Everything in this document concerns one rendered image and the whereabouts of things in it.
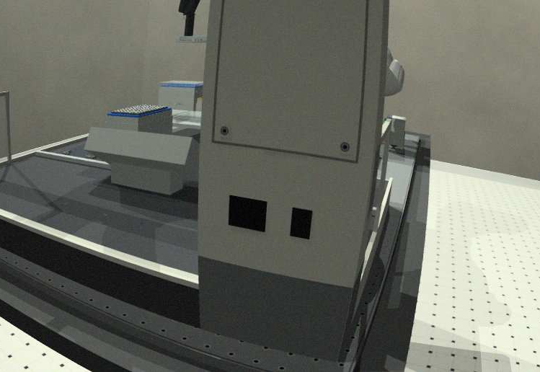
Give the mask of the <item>white ready key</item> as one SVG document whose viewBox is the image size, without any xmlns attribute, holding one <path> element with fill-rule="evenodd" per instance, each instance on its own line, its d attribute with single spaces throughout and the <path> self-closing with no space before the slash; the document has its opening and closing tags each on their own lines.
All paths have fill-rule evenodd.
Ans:
<svg viewBox="0 0 540 372">
<path fill-rule="evenodd" d="M 406 118 L 395 116 L 395 115 L 387 115 L 387 118 L 392 119 L 391 122 L 391 134 L 390 134 L 390 145 L 389 151 L 395 151 L 399 153 L 403 153 L 404 151 L 404 138 L 405 138 L 405 121 Z M 384 122 L 386 119 L 384 119 Z M 393 146 L 394 145 L 394 146 Z M 402 146 L 402 148 L 397 147 Z"/>
</svg>

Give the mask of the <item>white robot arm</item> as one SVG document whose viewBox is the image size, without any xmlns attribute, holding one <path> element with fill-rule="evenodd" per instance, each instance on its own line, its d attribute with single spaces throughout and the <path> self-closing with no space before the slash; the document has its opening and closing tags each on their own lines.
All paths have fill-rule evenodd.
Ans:
<svg viewBox="0 0 540 372">
<path fill-rule="evenodd" d="M 400 92 L 404 83 L 404 69 L 401 63 L 393 59 L 389 48 L 387 53 L 385 97 Z"/>
</svg>

